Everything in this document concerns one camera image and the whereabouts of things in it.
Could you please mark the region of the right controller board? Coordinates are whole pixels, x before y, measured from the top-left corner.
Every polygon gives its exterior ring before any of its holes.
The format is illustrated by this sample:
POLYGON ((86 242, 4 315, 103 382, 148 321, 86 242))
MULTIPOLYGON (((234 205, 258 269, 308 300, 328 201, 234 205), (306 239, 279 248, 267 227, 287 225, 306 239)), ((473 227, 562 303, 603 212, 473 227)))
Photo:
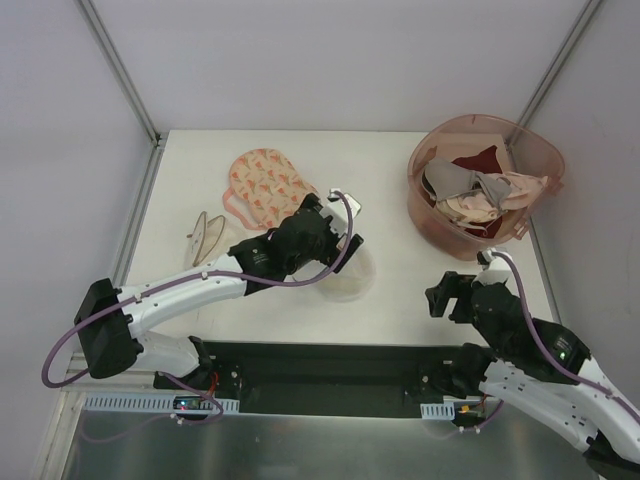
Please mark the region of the right controller board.
POLYGON ((439 403, 421 403, 419 411, 423 420, 454 421, 466 418, 484 418, 486 416, 485 404, 482 401, 451 401, 445 400, 439 403))

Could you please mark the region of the pink bra in tub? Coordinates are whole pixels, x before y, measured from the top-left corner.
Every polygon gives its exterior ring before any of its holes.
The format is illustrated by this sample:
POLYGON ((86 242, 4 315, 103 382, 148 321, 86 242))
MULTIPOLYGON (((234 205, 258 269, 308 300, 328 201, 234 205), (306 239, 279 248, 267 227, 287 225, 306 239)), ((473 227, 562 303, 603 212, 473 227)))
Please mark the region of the pink bra in tub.
POLYGON ((512 187, 512 193, 502 202, 500 208, 491 206, 483 193, 476 192, 470 196, 436 201, 436 209, 457 224, 492 222, 504 213, 531 206, 543 193, 550 180, 548 176, 536 177, 517 172, 489 175, 508 182, 512 187))

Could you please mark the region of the left controller board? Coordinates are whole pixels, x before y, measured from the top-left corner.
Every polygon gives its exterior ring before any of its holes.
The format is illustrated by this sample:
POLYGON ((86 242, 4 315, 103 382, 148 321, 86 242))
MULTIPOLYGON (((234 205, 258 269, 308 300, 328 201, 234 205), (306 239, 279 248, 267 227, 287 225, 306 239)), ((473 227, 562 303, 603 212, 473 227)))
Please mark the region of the left controller board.
POLYGON ((215 415, 220 410, 211 402, 194 395, 90 393, 84 409, 97 412, 215 415))

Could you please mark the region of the small beige mesh bag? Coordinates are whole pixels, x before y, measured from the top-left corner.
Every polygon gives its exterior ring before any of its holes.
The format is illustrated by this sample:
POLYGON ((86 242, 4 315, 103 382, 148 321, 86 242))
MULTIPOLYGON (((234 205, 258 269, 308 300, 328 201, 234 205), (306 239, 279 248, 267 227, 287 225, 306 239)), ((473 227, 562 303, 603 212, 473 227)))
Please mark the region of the small beige mesh bag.
POLYGON ((234 239, 233 225, 226 216, 210 216, 202 211, 187 235, 184 267, 194 268, 225 254, 234 239))

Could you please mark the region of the aluminium front rail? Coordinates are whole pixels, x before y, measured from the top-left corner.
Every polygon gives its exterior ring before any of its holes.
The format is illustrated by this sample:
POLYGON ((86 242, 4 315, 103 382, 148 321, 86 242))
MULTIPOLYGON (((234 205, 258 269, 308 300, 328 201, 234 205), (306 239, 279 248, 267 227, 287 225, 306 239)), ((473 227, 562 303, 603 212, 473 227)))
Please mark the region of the aluminium front rail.
MULTIPOLYGON (((84 355, 80 352, 75 352, 72 354, 70 358, 64 379, 69 380, 72 377, 75 377, 78 374, 82 373, 83 371, 87 371, 87 370, 88 370, 88 364, 86 362, 84 355)), ((71 388, 71 387, 88 386, 88 385, 95 385, 97 383, 99 383, 99 380, 92 378, 89 372, 87 371, 84 375, 82 375, 78 379, 71 382, 68 385, 68 387, 71 388)))

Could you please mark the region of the left aluminium frame post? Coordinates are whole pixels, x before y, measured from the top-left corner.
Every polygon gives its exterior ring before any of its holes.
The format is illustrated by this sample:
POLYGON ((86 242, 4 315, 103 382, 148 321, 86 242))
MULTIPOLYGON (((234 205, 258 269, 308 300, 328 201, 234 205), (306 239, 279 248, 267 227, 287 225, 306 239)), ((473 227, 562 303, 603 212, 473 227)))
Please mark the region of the left aluminium frame post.
POLYGON ((120 88, 134 117, 150 143, 157 147, 161 144, 162 134, 152 120, 136 85, 122 60, 106 24, 91 0, 76 0, 74 2, 93 36, 101 54, 109 67, 116 84, 120 88))

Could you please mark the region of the right aluminium frame post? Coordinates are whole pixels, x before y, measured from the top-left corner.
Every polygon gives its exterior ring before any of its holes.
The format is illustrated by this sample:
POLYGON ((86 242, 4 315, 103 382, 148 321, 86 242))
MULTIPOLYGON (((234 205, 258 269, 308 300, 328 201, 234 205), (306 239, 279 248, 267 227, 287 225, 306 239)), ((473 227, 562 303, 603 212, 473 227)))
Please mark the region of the right aluminium frame post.
POLYGON ((605 0, 587 0, 584 2, 520 113, 516 121, 519 126, 527 128, 534 120, 564 68, 577 51, 580 42, 606 4, 607 1, 605 0))

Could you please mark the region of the floral pink laundry pouch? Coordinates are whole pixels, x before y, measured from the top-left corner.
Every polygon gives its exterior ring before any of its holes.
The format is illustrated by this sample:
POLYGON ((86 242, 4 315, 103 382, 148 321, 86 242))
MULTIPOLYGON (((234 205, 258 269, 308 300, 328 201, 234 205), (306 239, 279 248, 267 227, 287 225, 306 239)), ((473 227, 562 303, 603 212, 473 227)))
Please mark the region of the floral pink laundry pouch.
POLYGON ((259 148, 232 163, 222 202, 245 229, 259 231, 278 227, 310 193, 318 194, 281 151, 259 148))

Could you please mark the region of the dark red garment in tub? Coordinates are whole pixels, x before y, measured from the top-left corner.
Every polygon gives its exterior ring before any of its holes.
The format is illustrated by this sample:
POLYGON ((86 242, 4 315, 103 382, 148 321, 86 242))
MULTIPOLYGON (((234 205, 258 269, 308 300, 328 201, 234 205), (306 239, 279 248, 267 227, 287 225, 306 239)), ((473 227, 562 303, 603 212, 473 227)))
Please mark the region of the dark red garment in tub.
POLYGON ((483 174, 498 174, 503 170, 497 159, 497 146, 487 147, 476 155, 456 158, 453 163, 467 170, 483 174))

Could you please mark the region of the grey bra in tub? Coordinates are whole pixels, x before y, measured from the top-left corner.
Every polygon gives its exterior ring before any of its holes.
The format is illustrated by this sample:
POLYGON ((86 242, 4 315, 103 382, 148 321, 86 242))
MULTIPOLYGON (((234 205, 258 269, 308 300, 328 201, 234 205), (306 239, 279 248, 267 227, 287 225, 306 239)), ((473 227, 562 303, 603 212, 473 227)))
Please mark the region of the grey bra in tub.
POLYGON ((491 206, 498 208, 512 193, 508 182, 489 174, 467 170, 443 158, 435 158, 426 164, 422 170, 421 183, 435 201, 481 192, 491 206))

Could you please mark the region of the pink translucent plastic tub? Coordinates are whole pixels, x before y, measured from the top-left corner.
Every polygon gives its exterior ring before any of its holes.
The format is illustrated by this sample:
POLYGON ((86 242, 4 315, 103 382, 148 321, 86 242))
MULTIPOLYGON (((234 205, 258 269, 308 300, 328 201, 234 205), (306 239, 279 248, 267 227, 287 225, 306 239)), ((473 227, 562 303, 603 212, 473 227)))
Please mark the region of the pink translucent plastic tub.
POLYGON ((540 201, 562 186, 565 162, 542 136, 480 114, 428 133, 408 164, 408 213, 431 244, 459 260, 527 232, 540 201))

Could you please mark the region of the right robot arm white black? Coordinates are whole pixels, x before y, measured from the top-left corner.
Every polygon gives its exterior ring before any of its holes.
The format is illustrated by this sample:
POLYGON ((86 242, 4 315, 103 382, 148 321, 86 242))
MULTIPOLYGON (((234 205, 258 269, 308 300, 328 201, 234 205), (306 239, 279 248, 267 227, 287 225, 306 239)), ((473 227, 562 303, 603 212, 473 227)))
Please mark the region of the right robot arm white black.
POLYGON ((604 479, 639 476, 639 411, 568 328, 534 318, 503 282, 446 272, 425 292, 432 317, 468 324, 485 340, 465 343, 429 378, 453 397, 487 395, 547 426, 604 479))

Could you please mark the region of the white mesh laundry bag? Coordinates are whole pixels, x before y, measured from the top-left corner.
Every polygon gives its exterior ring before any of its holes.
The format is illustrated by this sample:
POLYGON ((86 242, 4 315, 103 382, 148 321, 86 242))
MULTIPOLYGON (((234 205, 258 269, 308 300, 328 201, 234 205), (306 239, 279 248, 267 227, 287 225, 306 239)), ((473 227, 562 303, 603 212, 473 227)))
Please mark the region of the white mesh laundry bag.
POLYGON ((362 245, 339 273, 330 273, 309 286, 330 302, 352 302, 363 297, 374 284, 376 268, 369 249, 362 245))

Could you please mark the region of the controller board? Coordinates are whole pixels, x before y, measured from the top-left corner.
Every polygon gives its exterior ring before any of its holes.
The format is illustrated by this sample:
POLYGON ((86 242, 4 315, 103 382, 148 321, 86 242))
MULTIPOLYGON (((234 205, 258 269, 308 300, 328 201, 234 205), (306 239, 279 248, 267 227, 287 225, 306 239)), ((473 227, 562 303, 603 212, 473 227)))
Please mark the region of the controller board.
POLYGON ((97 412, 215 415, 220 410, 211 402, 194 395, 90 393, 84 409, 97 412))
POLYGON ((454 421, 466 418, 484 418, 486 416, 485 404, 482 401, 451 401, 445 400, 439 403, 421 403, 419 411, 423 420, 454 421))

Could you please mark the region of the aluminium frame post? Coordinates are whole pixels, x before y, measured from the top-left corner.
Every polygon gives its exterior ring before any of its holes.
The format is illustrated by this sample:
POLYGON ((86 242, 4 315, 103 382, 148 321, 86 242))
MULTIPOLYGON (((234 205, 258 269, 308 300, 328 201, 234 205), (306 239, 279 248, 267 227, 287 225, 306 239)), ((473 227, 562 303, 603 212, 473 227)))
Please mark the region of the aluminium frame post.
POLYGON ((534 120, 564 68, 577 51, 580 42, 606 4, 607 1, 605 0, 587 0, 584 2, 520 113, 516 121, 519 126, 527 128, 534 120))
POLYGON ((74 2, 93 36, 101 54, 109 67, 116 84, 120 88, 134 117, 150 143, 157 147, 161 144, 162 134, 152 120, 136 85, 122 60, 106 24, 91 0, 76 0, 74 2))

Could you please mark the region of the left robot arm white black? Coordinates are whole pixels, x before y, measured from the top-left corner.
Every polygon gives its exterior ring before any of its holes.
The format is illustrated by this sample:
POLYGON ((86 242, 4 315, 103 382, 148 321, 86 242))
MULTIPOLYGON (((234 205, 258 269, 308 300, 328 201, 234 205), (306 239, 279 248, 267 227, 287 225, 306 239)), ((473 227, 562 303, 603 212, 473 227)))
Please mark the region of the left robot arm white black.
POLYGON ((135 367, 168 373, 191 389, 204 387, 212 367, 201 340, 165 336, 155 327, 214 302, 301 287, 305 283, 293 276, 313 262, 324 267, 313 282, 339 272, 363 243, 354 230, 361 209, 339 189, 325 202, 309 194, 279 226, 199 267, 136 286, 94 282, 74 320, 89 375, 105 379, 135 367))

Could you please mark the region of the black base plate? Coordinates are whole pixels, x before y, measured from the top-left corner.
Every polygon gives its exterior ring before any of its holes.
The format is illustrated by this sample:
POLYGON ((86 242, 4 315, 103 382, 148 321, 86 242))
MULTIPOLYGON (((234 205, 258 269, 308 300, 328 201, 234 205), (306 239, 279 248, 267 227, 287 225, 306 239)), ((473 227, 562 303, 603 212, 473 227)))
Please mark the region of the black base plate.
POLYGON ((488 348, 207 341, 208 374, 185 383, 244 414, 413 419, 423 404, 479 395, 488 348))

